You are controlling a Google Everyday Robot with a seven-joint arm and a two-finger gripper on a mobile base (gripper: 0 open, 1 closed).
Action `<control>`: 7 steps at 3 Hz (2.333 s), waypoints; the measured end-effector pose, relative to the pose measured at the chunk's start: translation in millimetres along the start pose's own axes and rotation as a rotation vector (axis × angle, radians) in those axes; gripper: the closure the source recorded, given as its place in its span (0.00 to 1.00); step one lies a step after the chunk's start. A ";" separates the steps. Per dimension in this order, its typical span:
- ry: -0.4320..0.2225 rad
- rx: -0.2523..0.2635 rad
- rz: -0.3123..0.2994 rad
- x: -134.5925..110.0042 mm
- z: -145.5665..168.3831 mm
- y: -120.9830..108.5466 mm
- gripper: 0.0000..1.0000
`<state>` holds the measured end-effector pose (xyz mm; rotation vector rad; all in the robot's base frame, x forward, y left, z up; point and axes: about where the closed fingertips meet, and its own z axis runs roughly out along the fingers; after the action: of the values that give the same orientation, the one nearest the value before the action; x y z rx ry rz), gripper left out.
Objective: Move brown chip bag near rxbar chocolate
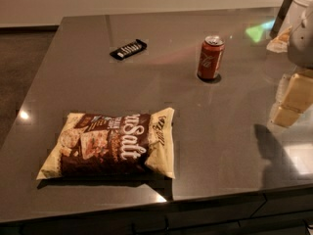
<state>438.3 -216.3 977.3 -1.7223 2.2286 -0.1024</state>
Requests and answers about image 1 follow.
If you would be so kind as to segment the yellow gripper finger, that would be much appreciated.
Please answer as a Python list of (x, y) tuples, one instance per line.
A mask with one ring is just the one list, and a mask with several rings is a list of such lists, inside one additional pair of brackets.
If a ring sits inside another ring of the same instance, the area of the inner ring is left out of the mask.
[(271, 121), (281, 127), (292, 126), (300, 117), (300, 113), (274, 104), (271, 110)]
[(313, 71), (305, 70), (291, 76), (282, 105), (287, 109), (304, 113), (313, 104)]

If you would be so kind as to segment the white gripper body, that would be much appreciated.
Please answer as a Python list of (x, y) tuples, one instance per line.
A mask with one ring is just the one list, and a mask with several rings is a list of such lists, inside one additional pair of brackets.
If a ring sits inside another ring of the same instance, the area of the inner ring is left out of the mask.
[(292, 26), (288, 57), (299, 67), (313, 69), (313, 3), (308, 5)]

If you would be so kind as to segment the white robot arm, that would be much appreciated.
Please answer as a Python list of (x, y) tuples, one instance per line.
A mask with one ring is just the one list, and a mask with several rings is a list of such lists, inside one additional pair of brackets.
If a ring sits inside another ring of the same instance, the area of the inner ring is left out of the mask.
[(279, 82), (270, 121), (290, 127), (313, 105), (313, 0), (284, 0), (275, 26), (267, 49), (287, 53), (295, 69)]

